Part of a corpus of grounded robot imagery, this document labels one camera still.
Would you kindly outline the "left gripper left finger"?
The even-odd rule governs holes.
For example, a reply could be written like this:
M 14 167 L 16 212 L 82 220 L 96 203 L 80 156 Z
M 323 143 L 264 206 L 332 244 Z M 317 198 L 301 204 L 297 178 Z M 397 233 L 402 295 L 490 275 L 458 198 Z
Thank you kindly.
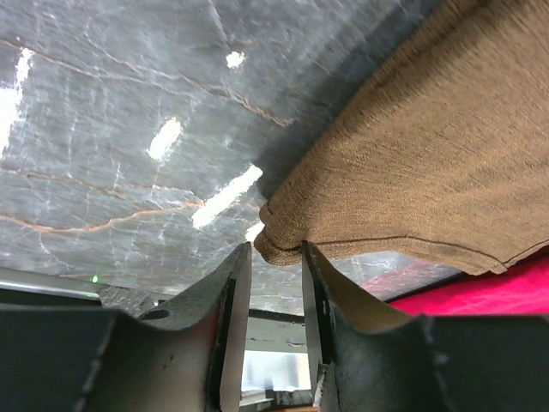
M 236 411 L 251 246 L 132 317 L 85 306 L 1 311 L 4 411 Z

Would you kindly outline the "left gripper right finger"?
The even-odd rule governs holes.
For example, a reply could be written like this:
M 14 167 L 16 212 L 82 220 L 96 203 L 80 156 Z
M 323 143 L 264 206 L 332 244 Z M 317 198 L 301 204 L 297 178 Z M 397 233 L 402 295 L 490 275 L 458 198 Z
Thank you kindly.
M 321 411 L 545 411 L 545 316 L 410 316 L 302 245 L 313 403 Z

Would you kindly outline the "brown fabric napkin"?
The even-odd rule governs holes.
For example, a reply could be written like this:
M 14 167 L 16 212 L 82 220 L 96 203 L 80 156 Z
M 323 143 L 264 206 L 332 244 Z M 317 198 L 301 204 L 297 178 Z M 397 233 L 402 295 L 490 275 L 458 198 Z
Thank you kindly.
M 256 249 L 396 251 L 470 275 L 548 244 L 548 4 L 445 1 L 261 208 Z

